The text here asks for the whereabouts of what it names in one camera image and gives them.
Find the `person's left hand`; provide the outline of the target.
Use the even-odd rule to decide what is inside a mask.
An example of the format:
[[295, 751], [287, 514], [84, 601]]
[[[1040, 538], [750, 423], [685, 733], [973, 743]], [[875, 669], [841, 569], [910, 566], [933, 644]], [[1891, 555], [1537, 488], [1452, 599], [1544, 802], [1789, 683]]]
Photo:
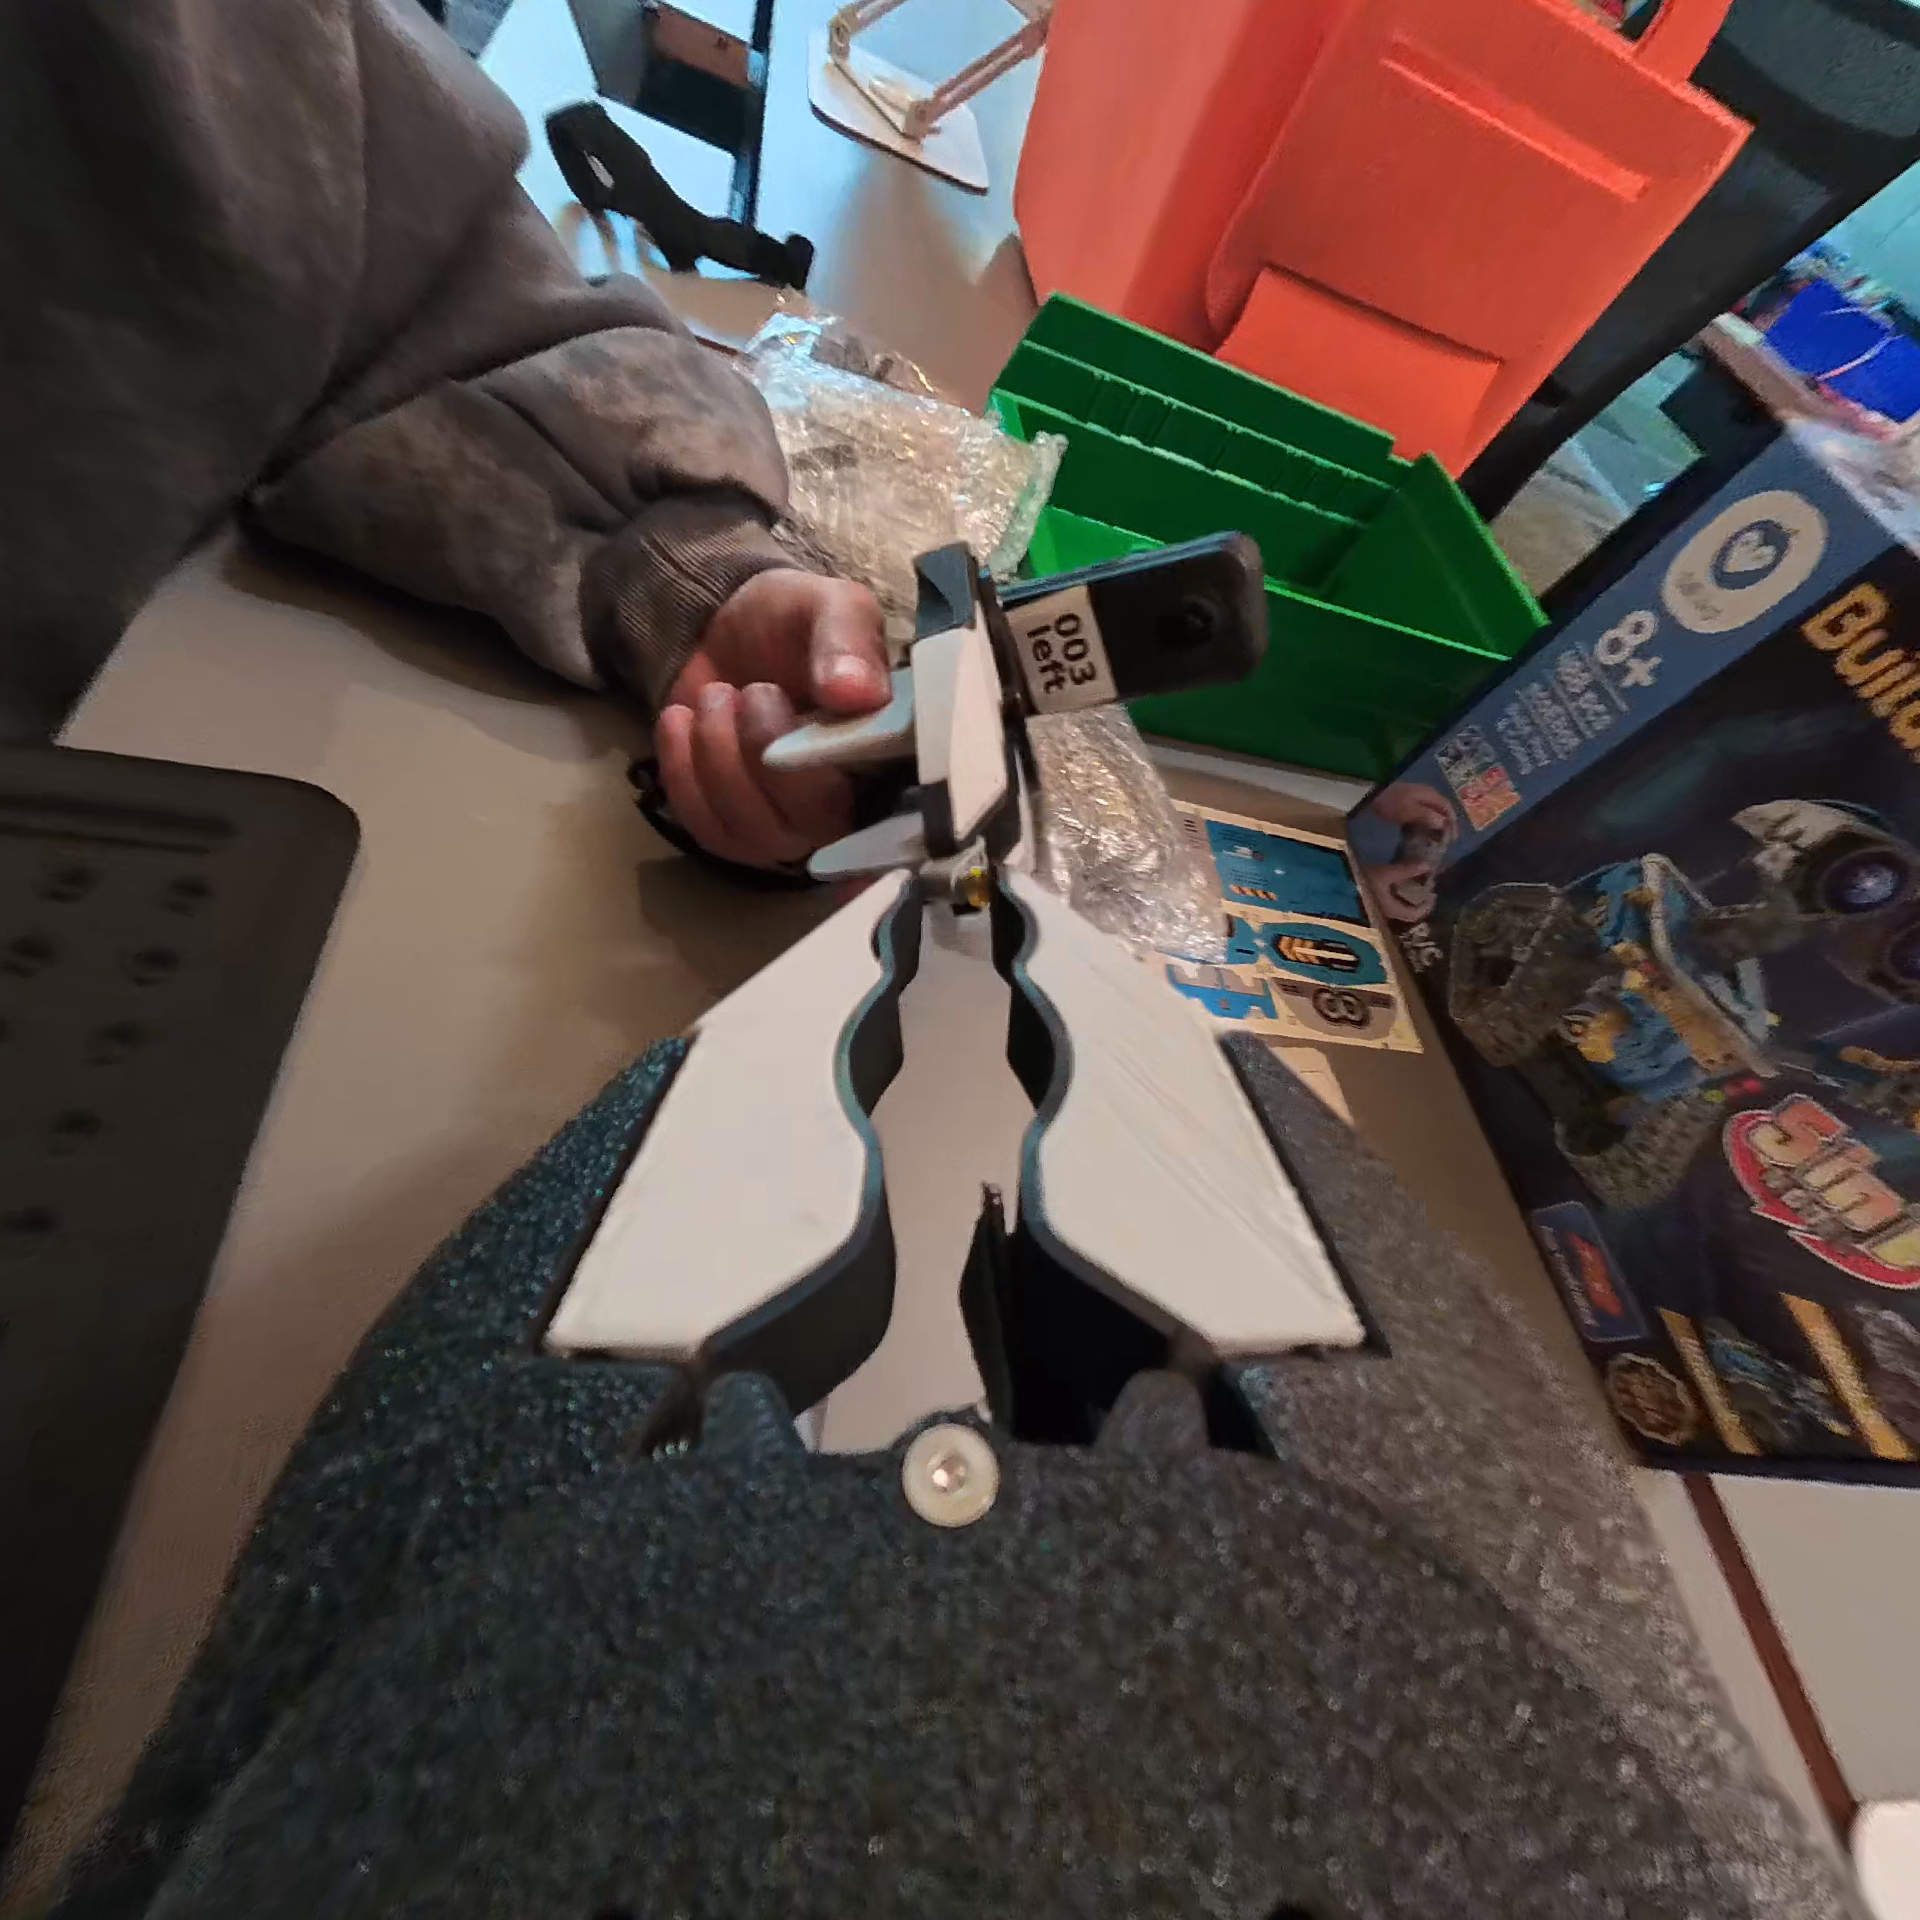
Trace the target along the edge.
[[875, 594], [796, 569], [761, 573], [708, 620], [663, 697], [654, 753], [677, 826], [744, 868], [796, 868], [852, 829], [842, 768], [767, 768], [811, 720], [866, 720], [893, 701]]

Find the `orange storage bin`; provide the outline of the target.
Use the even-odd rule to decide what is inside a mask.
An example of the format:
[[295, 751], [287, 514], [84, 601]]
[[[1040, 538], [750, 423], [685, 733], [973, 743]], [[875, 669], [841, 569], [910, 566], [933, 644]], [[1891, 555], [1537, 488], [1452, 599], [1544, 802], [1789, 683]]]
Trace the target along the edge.
[[1752, 125], [1731, 2], [1055, 2], [1017, 230], [1070, 296], [1463, 475]]

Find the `wooden laptop stand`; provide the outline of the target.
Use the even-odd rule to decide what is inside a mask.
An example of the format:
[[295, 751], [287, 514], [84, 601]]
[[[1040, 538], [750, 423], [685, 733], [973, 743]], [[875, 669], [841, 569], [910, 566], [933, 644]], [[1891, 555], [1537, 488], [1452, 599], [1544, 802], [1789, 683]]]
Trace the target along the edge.
[[866, 45], [866, 36], [900, 5], [842, 2], [807, 44], [807, 102], [842, 136], [986, 195], [989, 164], [973, 102], [1042, 60], [1055, 2], [1008, 2], [1019, 17], [1017, 34], [941, 83], [918, 80]]

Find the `green storage bin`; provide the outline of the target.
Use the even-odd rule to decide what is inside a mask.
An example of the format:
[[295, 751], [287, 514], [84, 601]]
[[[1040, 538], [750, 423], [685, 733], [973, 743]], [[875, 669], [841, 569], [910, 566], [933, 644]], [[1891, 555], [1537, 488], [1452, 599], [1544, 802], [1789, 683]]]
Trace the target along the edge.
[[1094, 304], [1045, 296], [989, 407], [1017, 440], [1066, 440], [1024, 577], [1260, 546], [1260, 669], [1138, 701], [1139, 733], [1384, 779], [1548, 624], [1429, 454]]

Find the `dark blue toy kit box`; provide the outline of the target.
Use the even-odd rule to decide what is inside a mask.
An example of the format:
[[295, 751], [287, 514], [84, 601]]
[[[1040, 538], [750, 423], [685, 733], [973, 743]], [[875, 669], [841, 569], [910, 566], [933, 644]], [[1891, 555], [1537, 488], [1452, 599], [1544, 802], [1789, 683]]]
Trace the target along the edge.
[[1649, 1467], [1917, 1481], [1917, 490], [1795, 420], [1350, 849]]

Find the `clear bubble wrap bag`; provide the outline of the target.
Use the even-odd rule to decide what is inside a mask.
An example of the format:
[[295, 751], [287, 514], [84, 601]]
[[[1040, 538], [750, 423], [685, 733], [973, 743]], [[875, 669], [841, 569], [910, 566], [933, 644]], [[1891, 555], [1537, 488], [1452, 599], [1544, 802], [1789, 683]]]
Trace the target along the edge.
[[[967, 543], [997, 588], [1014, 588], [1066, 438], [1017, 440], [833, 318], [773, 314], [749, 340], [743, 368], [772, 407], [792, 478], [780, 546], [875, 594], [893, 667], [904, 667], [910, 644], [918, 555]], [[1139, 949], [1223, 963], [1218, 882], [1133, 720], [1116, 705], [1036, 720], [1029, 740], [1042, 882]]]

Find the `grey desk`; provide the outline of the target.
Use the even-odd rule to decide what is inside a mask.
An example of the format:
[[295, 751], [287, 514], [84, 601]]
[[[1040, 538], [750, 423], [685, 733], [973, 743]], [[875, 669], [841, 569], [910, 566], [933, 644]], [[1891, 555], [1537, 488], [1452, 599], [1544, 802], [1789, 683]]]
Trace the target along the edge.
[[340, 788], [362, 856], [330, 936], [233, 1244], [136, 1485], [39, 1805], [18, 1858], [18, 1916], [97, 1914], [97, 1850], [144, 1810], [164, 1737], [199, 1731], [199, 1681], [257, 1652], [287, 1680], [251, 1772], [226, 1768], [186, 1816], [186, 1850], [117, 1886], [132, 1916], [534, 1914], [491, 1869], [567, 1861], [583, 1916], [1322, 1914], [1341, 1884], [1282, 1890], [1258, 1858], [1288, 1835], [1280, 1783], [1233, 1772], [1249, 1742], [1304, 1731], [1254, 1687], [1282, 1649], [1300, 1527], [1334, 1485], [1380, 1548], [1335, 1625], [1402, 1638], [1436, 1587], [1524, 1617], [1593, 1715], [1536, 1735], [1548, 1791], [1596, 1791], [1596, 1820], [1663, 1791], [1733, 1875], [1752, 1916], [1853, 1916], [1855, 1898], [1807, 1791], [1771, 1768], [1724, 1694], [1744, 1659], [1708, 1548], [1675, 1491], [1642, 1496], [1442, 1051], [1330, 1049], [1353, 1116], [1265, 1073], [1288, 1148], [1334, 1198], [1364, 1304], [1393, 1356], [1300, 1360], [1249, 1392], [1282, 1461], [1211, 1480], [1265, 1499], [1280, 1572], [1275, 1644], [1172, 1645], [1188, 1587], [1227, 1564], [1169, 1499], [1182, 1393], [1157, 1387], [1116, 1456], [1048, 1461], [1045, 1485], [1120, 1490], [1106, 1543], [1162, 1612], [1094, 1580], [1029, 1580], [959, 1644], [965, 1585], [938, 1543], [896, 1555], [897, 1599], [852, 1623], [799, 1620], [784, 1587], [733, 1649], [733, 1612], [694, 1578], [777, 1523], [744, 1469], [802, 1480], [836, 1514], [792, 1523], [787, 1587], [823, 1591], [836, 1555], [900, 1543], [878, 1467], [938, 1401], [975, 1393], [956, 1305], [933, 1270], [959, 1255], [973, 1196], [941, 1177], [1008, 1142], [938, 1145], [885, 1109], [897, 1145], [897, 1329], [842, 1392], [829, 1434], [870, 1456], [777, 1449], [761, 1403], [725, 1393], [728, 1453], [650, 1467], [638, 1426], [659, 1386], [635, 1369], [549, 1369], [534, 1304], [535, 1201], [562, 1198], [638, 1121], [611, 1088], [659, 1035], [737, 987], [823, 914], [753, 902], [663, 852], [616, 801], [611, 713], [535, 692], [442, 618], [369, 588], [301, 582], [218, 552], [134, 632], [82, 740], [208, 751]]

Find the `blue sticker sheet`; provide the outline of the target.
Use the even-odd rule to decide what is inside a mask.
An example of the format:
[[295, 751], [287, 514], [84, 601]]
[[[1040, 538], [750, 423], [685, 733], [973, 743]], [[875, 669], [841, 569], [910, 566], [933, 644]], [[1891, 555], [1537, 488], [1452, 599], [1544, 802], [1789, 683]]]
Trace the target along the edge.
[[1243, 813], [1177, 802], [1218, 894], [1218, 943], [1161, 971], [1214, 1024], [1268, 1045], [1423, 1049], [1344, 847]]

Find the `black curved stand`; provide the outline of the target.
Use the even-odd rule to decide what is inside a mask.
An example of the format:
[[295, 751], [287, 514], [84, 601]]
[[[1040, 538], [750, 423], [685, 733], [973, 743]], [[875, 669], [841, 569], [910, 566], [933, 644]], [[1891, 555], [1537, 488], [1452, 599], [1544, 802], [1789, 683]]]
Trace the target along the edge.
[[807, 292], [811, 240], [773, 240], [749, 223], [700, 211], [600, 103], [559, 109], [541, 132], [573, 198], [596, 216], [630, 220], [677, 274], [711, 261], [772, 287]]

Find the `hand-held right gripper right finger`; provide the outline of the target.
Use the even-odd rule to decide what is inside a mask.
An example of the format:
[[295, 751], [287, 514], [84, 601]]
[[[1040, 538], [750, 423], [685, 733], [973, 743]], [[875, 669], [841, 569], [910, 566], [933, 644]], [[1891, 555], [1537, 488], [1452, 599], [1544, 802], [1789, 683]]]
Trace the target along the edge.
[[1251, 1067], [1161, 972], [1042, 885], [997, 885], [1006, 1059], [1031, 1104], [1017, 1215], [989, 1198], [989, 1411], [1100, 1424], [1145, 1371], [1208, 1424], [1238, 1374], [1371, 1344]]

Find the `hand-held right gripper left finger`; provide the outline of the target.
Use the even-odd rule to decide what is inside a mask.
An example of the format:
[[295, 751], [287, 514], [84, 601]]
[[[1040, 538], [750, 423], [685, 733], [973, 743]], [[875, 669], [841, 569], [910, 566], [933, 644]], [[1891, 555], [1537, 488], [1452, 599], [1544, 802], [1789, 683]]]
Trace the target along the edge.
[[706, 1011], [544, 1327], [549, 1356], [734, 1371], [802, 1417], [878, 1350], [897, 1248], [875, 1109], [904, 1059], [910, 878]]

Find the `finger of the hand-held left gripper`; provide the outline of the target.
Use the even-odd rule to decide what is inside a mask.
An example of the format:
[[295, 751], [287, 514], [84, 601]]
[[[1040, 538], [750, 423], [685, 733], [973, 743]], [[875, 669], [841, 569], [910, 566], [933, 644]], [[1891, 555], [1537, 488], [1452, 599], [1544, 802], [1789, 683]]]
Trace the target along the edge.
[[973, 844], [1017, 789], [1001, 659], [983, 628], [918, 641], [918, 802], [927, 844]]

